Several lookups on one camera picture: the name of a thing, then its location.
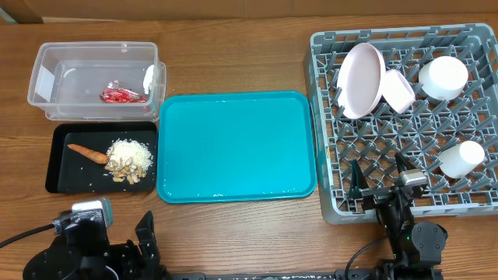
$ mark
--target wood grain surface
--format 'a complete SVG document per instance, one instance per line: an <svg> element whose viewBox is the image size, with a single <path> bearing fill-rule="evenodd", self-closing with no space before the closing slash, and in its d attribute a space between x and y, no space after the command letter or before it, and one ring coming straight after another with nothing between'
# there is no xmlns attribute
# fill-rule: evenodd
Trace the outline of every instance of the wood grain surface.
<svg viewBox="0 0 498 280"><path fill-rule="evenodd" d="M56 122L26 101L39 46L77 40L155 42L167 65L167 96L294 89L305 93L303 57L311 34L325 30L488 23L497 14L338 16L0 26L0 240L51 221L72 203L96 195L44 189ZM192 167L202 163L192 162ZM384 235L376 224L327 224L318 192L296 200L168 205L155 191L109 194L112 243L136 241L134 228L152 210L162 263L172 272L206 274L334 271L363 245ZM446 279L497 279L498 215L431 219L449 232ZM0 279L21 279L24 265L47 248L45 232L0 249ZM389 257L383 243L353 267Z"/></svg>

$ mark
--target red candy package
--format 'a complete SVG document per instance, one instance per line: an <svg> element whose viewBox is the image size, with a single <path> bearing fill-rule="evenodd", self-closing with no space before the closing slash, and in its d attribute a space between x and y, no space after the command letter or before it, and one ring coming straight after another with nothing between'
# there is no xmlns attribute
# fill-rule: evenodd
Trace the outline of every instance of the red candy package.
<svg viewBox="0 0 498 280"><path fill-rule="evenodd" d="M109 82L107 88L100 95L100 99L105 103L144 103L147 102L144 96L132 92L119 84L115 80Z"/></svg>

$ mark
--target plastic crate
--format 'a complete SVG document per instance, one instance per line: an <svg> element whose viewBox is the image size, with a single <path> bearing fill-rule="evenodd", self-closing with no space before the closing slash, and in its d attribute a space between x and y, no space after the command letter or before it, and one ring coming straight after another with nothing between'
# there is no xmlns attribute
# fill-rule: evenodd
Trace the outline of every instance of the plastic crate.
<svg viewBox="0 0 498 280"><path fill-rule="evenodd" d="M396 114L383 100L365 117L342 116L338 72L355 45L368 42L382 52L386 68L398 69L416 92L415 103ZM442 55L469 70L462 94L449 103L429 100L418 83L421 67ZM361 200L346 201L352 159L358 159L370 187L391 185L398 176L394 154L402 151L430 182L413 202L414 216L498 213L498 45L486 24L347 30L315 33L304 62L317 139L321 211L332 224L375 222ZM483 164L461 180L444 176L438 155L464 140L479 142Z"/></svg>

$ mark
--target blue tray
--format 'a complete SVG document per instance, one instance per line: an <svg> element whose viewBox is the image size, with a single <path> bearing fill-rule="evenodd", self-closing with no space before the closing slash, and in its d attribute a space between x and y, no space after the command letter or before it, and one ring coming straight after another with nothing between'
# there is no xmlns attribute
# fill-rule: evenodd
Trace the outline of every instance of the blue tray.
<svg viewBox="0 0 498 280"><path fill-rule="evenodd" d="M171 97L160 113L157 192L169 203L308 196L312 133L296 91Z"/></svg>

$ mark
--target transparent plastic bin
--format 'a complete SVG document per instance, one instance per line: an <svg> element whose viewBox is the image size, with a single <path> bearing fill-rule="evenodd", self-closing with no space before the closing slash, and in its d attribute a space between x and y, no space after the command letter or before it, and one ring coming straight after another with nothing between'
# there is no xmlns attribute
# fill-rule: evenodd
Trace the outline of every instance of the transparent plastic bin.
<svg viewBox="0 0 498 280"><path fill-rule="evenodd" d="M149 94L143 81L154 65ZM104 103L111 81L143 95L145 103ZM41 45L28 102L52 121L156 121L166 89L166 67L150 42L70 42Z"/></svg>

